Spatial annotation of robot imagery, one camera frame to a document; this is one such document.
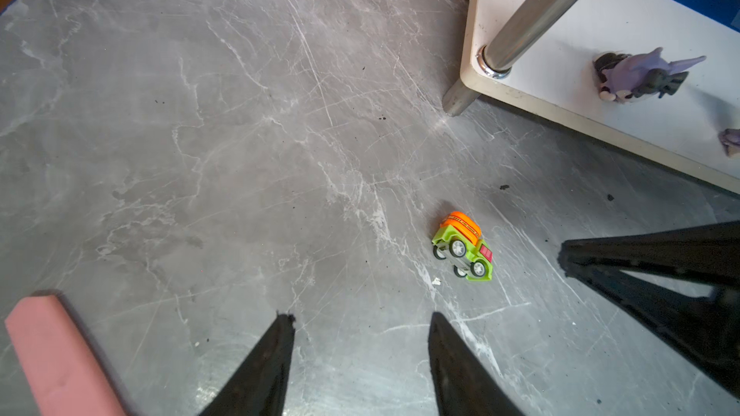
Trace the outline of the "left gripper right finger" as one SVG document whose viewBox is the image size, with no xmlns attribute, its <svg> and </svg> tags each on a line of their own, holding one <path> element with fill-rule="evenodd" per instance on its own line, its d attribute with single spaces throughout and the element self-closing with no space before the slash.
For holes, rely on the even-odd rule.
<svg viewBox="0 0 740 416">
<path fill-rule="evenodd" d="M 522 415 L 441 312 L 428 335 L 439 415 Z"/>
</svg>

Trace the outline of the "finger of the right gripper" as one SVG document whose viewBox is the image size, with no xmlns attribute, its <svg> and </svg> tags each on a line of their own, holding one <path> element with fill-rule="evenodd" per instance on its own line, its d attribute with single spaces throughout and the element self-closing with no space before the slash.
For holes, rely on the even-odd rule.
<svg viewBox="0 0 740 416">
<path fill-rule="evenodd" d="M 739 288 L 692 298 L 616 269 L 570 268 L 730 395 L 739 396 Z"/>
<path fill-rule="evenodd" d="M 568 240 L 558 262 L 564 271 L 604 268 L 673 277 L 717 286 L 739 284 L 739 223 L 665 232 Z"/>
</svg>

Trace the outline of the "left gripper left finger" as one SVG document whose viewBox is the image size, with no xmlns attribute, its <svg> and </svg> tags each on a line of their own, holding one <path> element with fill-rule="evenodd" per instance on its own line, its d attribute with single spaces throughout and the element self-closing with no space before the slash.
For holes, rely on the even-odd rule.
<svg viewBox="0 0 740 416">
<path fill-rule="evenodd" d="M 279 313 L 202 416 L 283 415 L 295 341 L 295 317 Z"/>
</svg>

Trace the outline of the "orange green toy truck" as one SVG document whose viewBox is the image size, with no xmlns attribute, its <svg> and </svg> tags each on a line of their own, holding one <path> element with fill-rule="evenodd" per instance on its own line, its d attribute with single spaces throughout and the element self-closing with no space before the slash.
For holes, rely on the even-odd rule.
<svg viewBox="0 0 740 416">
<path fill-rule="evenodd" d="M 493 279 L 493 252 L 481 228 L 468 215 L 448 214 L 432 238 L 433 256 L 452 264 L 456 277 L 468 281 Z"/>
</svg>

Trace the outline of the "light purple figure toy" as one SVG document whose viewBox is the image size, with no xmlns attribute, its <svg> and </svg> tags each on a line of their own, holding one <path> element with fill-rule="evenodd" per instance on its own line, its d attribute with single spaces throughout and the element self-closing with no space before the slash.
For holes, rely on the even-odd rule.
<svg viewBox="0 0 740 416">
<path fill-rule="evenodd" d="M 689 75 L 689 69 L 705 56 L 668 62 L 662 47 L 649 53 L 606 52 L 593 60 L 599 81 L 599 98 L 614 103 L 633 103 L 652 96 L 673 96 Z"/>
</svg>

